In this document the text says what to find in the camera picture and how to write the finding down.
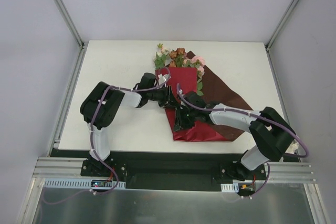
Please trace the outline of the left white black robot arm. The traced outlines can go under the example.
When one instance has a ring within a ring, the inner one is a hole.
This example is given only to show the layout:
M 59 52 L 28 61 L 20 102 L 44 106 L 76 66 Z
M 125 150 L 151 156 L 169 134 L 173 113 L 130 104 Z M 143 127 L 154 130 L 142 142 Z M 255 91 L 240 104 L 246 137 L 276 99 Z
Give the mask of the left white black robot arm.
M 110 173 L 111 164 L 106 159 L 110 155 L 109 140 L 105 128 L 114 120 L 119 107 L 142 108 L 149 101 L 158 103 L 161 108 L 179 107 L 172 88 L 167 85 L 171 74 L 145 73 L 133 89 L 115 87 L 99 82 L 86 97 L 80 113 L 90 131 L 91 158 L 95 159 L 92 169 L 99 176 Z

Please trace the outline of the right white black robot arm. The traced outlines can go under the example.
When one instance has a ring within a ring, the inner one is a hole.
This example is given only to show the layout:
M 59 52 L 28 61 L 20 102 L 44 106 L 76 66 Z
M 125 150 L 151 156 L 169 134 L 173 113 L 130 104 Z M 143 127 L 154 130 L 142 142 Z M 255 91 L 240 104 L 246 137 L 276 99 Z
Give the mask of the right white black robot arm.
M 271 107 L 261 111 L 244 110 L 222 103 L 209 104 L 194 91 L 177 92 L 181 101 L 175 108 L 176 129 L 188 129 L 196 122 L 232 127 L 252 135 L 255 146 L 242 154 L 239 160 L 225 168 L 232 179 L 244 181 L 267 161 L 277 162 L 296 138 L 295 132 Z

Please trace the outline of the orange brown rose stem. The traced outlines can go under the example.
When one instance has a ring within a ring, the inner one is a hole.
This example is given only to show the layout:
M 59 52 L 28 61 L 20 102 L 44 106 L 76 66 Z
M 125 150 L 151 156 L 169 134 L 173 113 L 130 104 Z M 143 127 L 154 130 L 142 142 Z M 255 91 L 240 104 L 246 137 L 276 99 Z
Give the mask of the orange brown rose stem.
M 177 48 L 176 50 L 172 50 L 169 53 L 170 59 L 172 60 L 169 63 L 169 67 L 183 67 L 184 62 L 187 59 L 187 55 L 185 52 L 185 48 Z

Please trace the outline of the dark red wrapping cloth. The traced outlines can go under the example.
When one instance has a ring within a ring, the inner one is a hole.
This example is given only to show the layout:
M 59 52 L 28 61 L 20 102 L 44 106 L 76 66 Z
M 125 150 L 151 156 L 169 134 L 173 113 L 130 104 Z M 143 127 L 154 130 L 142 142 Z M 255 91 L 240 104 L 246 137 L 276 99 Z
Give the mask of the dark red wrapping cloth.
M 191 59 L 195 54 L 191 51 L 186 53 L 187 58 Z M 251 110 L 248 103 L 236 92 L 229 88 L 229 86 L 209 67 L 205 65 L 205 73 L 203 75 L 203 96 L 199 96 L 197 92 L 197 69 L 192 67 L 169 67 L 171 72 L 171 79 L 168 85 L 172 87 L 173 93 L 177 96 L 176 85 L 180 84 L 184 92 L 192 92 L 192 97 L 185 99 L 190 103 L 200 108 L 207 104 L 222 103 L 238 109 Z M 174 132 L 173 127 L 175 123 L 175 110 L 165 110 L 167 119 L 169 121 L 173 140 L 181 142 L 232 142 L 243 134 L 244 131 L 224 126 L 207 124 L 201 121 L 196 121 L 193 128 L 188 130 L 181 130 Z

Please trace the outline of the small pink rose stem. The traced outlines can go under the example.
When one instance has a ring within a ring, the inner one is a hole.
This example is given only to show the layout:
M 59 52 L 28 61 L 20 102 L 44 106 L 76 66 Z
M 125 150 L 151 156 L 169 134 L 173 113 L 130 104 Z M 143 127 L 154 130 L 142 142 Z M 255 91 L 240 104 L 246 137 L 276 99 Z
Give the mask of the small pink rose stem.
M 203 96 L 203 75 L 205 73 L 205 60 L 200 56 L 193 56 L 191 59 L 183 60 L 183 67 L 192 67 L 197 69 L 197 94 Z

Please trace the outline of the white rose stem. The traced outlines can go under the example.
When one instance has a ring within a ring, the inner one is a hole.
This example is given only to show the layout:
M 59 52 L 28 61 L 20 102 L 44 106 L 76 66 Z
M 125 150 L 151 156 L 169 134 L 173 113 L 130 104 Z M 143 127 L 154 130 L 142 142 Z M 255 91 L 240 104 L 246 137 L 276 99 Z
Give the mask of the white rose stem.
M 163 44 L 157 44 L 157 49 L 154 58 L 154 65 L 156 69 L 163 68 L 170 60 L 171 49 L 165 47 Z

